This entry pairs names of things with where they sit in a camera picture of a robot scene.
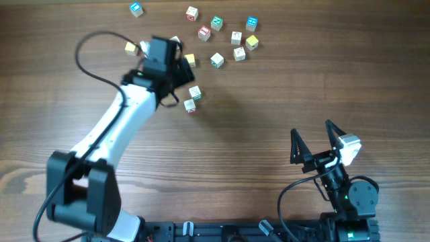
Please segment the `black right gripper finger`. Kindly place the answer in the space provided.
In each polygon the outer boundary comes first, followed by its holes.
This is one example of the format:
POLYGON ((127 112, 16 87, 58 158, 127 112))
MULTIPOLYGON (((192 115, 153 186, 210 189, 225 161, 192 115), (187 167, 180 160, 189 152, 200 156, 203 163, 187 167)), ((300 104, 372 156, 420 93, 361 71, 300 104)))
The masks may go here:
POLYGON ((300 164, 307 163, 312 160, 312 153, 309 151, 305 142, 298 131, 294 128, 290 132, 291 134, 291 152, 290 152, 290 163, 300 164))
POLYGON ((337 125, 335 125, 331 120, 326 120, 325 125, 327 128, 331 148, 337 150, 342 149, 343 145, 339 141, 339 138, 343 135, 346 135, 346 133, 341 130, 337 125))

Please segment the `yellow S block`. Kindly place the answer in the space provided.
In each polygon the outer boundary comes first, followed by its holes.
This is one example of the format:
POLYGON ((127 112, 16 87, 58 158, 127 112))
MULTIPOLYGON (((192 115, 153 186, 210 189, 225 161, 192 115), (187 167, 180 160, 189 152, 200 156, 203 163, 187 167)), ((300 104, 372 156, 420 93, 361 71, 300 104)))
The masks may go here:
POLYGON ((190 67, 196 67, 196 59, 194 54, 186 54, 184 58, 187 60, 190 67))

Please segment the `red shell block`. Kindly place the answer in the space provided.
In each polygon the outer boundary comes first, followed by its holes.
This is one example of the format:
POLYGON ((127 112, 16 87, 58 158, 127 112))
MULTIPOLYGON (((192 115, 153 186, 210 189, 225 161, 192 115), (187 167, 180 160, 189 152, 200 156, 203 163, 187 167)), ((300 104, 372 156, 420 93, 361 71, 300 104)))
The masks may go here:
POLYGON ((174 42, 177 43, 177 45, 176 45, 176 49, 177 50, 181 50, 182 43, 181 43, 181 40, 178 38, 178 36, 174 36, 174 37, 170 38, 170 40, 172 40, 172 41, 174 41, 174 42))

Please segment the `green V block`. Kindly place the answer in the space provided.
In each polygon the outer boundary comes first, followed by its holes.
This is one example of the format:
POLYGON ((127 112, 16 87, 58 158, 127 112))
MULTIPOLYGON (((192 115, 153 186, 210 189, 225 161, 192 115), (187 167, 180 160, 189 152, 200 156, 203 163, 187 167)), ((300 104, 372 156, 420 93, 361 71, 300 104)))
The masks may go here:
POLYGON ((189 94, 191 95, 191 98, 194 101, 202 97, 202 92, 200 91, 200 88, 197 85, 189 88, 189 94))

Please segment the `red A block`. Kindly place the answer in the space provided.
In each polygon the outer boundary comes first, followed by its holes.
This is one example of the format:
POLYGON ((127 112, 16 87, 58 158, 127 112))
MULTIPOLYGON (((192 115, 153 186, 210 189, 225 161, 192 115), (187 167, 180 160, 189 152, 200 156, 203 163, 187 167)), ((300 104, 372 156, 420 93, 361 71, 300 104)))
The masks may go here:
POLYGON ((188 114, 196 111, 196 104, 193 99, 188 99, 184 101, 185 110, 188 114))

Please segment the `red I block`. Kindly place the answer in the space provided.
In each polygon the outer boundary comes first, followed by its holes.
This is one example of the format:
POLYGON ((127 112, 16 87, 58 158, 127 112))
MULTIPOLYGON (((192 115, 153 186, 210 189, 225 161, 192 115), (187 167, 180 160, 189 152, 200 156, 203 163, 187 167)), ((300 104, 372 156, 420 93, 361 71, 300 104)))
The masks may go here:
POLYGON ((210 28, 208 28, 206 26, 202 26, 198 30, 198 38, 200 40, 203 40, 204 42, 206 42, 209 39, 210 34, 211 34, 210 28))

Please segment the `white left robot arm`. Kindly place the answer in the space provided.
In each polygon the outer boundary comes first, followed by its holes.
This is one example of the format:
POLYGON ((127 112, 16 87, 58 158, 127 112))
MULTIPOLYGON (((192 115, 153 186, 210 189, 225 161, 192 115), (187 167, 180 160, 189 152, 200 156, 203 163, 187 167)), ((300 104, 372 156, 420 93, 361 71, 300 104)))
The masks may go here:
POLYGON ((93 130, 70 152, 51 154, 46 170, 46 199, 36 215, 80 229, 80 237, 145 241, 145 220, 122 209, 115 170, 129 142, 175 89, 195 77, 182 44, 152 37, 138 48, 144 56, 116 84, 117 96, 93 130))

